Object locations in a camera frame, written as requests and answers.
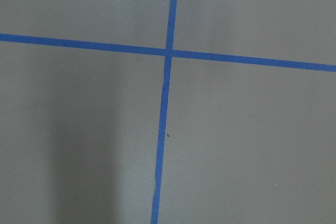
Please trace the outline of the blue tape strip lengthwise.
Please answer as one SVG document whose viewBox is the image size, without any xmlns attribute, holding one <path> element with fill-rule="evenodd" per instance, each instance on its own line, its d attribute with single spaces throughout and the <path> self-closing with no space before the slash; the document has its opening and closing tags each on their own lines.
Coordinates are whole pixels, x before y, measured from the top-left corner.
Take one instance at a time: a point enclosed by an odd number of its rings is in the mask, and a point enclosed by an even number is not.
<svg viewBox="0 0 336 224">
<path fill-rule="evenodd" d="M 175 34 L 176 8 L 177 8 L 177 0 L 170 0 L 167 33 L 166 33 L 166 47 L 165 47 L 166 53 L 163 68 L 163 84 L 161 91 L 159 128 L 157 135 L 158 141 L 156 147 L 155 174 L 154 174 L 155 187 L 152 198 L 152 211 L 150 221 L 151 224 L 159 222 L 166 122 L 167 122 L 167 111 L 169 104 L 172 52 L 173 52 L 174 34 Z"/>
</svg>

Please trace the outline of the blue tape strip crosswise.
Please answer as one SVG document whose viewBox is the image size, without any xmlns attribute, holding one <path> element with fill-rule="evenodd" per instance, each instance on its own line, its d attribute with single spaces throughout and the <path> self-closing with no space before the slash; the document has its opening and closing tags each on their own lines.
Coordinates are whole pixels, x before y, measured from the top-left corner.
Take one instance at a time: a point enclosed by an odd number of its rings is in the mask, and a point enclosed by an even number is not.
<svg viewBox="0 0 336 224">
<path fill-rule="evenodd" d="M 173 57 L 185 58 L 185 59 L 199 59 L 199 60 L 210 60 L 210 61 L 220 61 L 220 62 L 244 63 L 244 64 L 260 65 L 260 66 L 272 66 L 272 67 L 305 69 L 305 70 L 315 70 L 315 71 L 324 71 L 324 72 L 335 72 L 335 65 L 328 65 L 328 64 L 323 64 L 323 63 L 213 54 L 209 52 L 167 50 L 167 49 L 162 49 L 162 48 L 118 45 L 118 44 L 81 41 L 81 40 L 68 40 L 68 39 L 12 35 L 12 34 L 1 33 L 1 41 L 16 42 L 16 43 L 23 43 L 23 44 L 33 44 L 33 45 L 44 45 L 44 46 L 111 51 L 111 52 L 125 52 L 125 53 L 131 53 L 131 54 L 154 55 L 154 56 L 166 56 L 169 52 L 171 52 Z"/>
</svg>

